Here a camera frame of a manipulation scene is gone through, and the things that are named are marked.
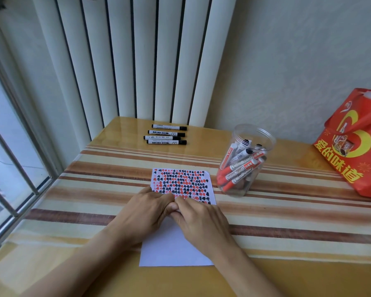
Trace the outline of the person's right hand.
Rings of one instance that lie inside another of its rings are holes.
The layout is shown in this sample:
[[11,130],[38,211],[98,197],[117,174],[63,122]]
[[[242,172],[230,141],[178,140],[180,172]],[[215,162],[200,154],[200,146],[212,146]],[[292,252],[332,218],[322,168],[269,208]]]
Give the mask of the person's right hand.
[[182,197],[177,197],[175,202],[188,222],[188,226],[180,226],[184,237],[204,256],[215,245],[235,242],[228,220],[217,205]]

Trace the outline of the person's left hand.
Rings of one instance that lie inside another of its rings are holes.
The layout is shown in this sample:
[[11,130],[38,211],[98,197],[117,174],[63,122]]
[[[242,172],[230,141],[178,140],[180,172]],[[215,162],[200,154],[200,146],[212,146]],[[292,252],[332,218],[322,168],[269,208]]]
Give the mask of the person's left hand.
[[161,226],[168,215],[161,215],[164,208],[175,201],[172,193],[154,192],[143,188],[134,195],[106,230],[117,245],[131,246],[142,242]]

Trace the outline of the white paper with red-black pattern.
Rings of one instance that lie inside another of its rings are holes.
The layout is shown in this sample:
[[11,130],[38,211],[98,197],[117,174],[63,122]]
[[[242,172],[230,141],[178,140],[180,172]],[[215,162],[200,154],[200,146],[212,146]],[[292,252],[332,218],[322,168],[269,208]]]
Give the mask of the white paper with red-black pattern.
[[[151,188],[161,194],[173,193],[175,198],[191,198],[216,205],[208,171],[154,168]],[[212,261],[184,237],[171,217],[166,217],[159,229],[142,243],[139,266],[210,266]]]

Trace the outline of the person's right forearm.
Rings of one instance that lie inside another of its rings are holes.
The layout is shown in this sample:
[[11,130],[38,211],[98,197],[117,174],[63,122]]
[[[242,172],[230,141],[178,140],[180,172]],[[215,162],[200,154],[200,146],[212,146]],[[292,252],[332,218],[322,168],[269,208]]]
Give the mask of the person's right forearm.
[[284,297],[235,242],[209,248],[207,257],[237,297]]

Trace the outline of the person's left forearm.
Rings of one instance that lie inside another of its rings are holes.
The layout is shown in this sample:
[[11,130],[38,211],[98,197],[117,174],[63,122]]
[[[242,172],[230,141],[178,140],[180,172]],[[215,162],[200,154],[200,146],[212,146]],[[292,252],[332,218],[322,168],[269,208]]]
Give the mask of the person's left forearm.
[[20,297],[80,297],[115,258],[145,236],[132,229],[106,227]]

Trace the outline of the red whiteboard marker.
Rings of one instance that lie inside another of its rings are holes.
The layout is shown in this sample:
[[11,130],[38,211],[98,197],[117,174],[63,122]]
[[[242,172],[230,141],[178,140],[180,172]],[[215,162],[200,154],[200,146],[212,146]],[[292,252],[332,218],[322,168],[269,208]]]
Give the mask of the red whiteboard marker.
[[259,164],[262,164],[266,160],[266,156],[262,156],[258,159],[249,157],[247,159],[238,161],[232,165],[227,166],[224,169],[220,169],[216,176],[217,185],[224,186],[228,182],[234,179],[240,179],[240,176],[245,176],[247,173],[251,172]]
[[255,168],[257,165],[265,161],[265,154],[265,151],[260,150],[248,154],[244,158],[236,156],[226,167],[219,169],[217,174],[218,182],[223,182],[222,179],[229,181],[238,174]]
[[262,165],[259,164],[255,167],[250,167],[249,169],[245,169],[244,167],[235,170],[234,172],[230,173],[229,181],[221,186],[221,190],[225,193],[234,192],[234,190],[238,190],[238,194],[246,191],[251,186],[252,182],[257,177],[259,171],[261,170]]
[[230,162],[230,160],[232,159],[233,155],[236,153],[236,150],[238,148],[238,143],[232,143],[227,151],[227,153],[225,154],[221,164],[220,164],[220,167],[219,169],[220,170],[223,170],[227,164]]

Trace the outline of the clear plastic jar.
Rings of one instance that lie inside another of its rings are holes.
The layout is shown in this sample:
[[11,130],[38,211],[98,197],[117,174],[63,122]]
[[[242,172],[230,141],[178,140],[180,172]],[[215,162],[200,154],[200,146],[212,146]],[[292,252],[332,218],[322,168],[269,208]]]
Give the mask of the clear plastic jar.
[[[238,146],[239,146],[244,139],[252,140],[252,146],[254,146],[256,144],[261,144],[263,147],[265,147],[267,149],[266,160],[261,164],[262,165],[262,168],[263,168],[264,167],[264,164],[267,161],[268,154],[270,153],[270,151],[273,149],[273,147],[276,144],[276,139],[268,131],[266,131],[266,130],[264,130],[262,128],[259,128],[259,127],[255,126],[255,125],[252,125],[252,124],[240,124],[240,125],[235,126],[235,128],[234,128],[234,130],[232,132],[231,140],[228,143],[228,148],[227,148],[225,154],[227,153],[227,151],[228,151],[228,149],[229,149],[229,147],[230,147],[230,145],[232,143],[238,143]],[[234,190],[234,192],[228,192],[228,193],[223,192],[223,193],[226,194],[226,195],[238,196],[238,197],[246,195],[246,193],[243,194],[243,192],[240,192],[240,194],[238,194],[238,190]]]

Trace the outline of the striped brown tablecloth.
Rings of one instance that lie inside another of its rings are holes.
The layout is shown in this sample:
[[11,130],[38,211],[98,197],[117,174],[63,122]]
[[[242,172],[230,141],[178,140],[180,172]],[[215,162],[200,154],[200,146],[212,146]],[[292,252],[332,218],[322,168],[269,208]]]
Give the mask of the striped brown tablecloth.
[[206,170],[217,204],[251,257],[371,264],[371,201],[332,171],[266,164],[243,197],[216,185],[220,160],[90,144],[8,241],[80,246],[149,185],[153,168]]

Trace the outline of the white column radiator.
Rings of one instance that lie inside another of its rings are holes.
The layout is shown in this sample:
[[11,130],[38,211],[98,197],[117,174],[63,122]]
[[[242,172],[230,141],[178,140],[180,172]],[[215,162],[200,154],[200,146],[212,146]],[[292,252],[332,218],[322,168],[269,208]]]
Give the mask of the white column radiator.
[[80,148],[115,117],[203,127],[236,0],[32,0]]

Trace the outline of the red gift bag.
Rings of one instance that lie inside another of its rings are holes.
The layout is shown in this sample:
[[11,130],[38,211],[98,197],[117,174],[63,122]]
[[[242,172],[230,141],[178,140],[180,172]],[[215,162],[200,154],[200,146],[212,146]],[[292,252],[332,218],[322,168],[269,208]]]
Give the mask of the red gift bag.
[[371,89],[353,89],[314,146],[358,194],[371,198]]

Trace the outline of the grey window frame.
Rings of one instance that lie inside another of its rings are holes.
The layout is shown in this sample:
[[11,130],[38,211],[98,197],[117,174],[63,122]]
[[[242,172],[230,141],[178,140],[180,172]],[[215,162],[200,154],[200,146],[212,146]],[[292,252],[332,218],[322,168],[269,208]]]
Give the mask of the grey window frame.
[[[0,13],[6,9],[0,0]],[[60,162],[34,112],[0,29],[0,248],[59,176]]]

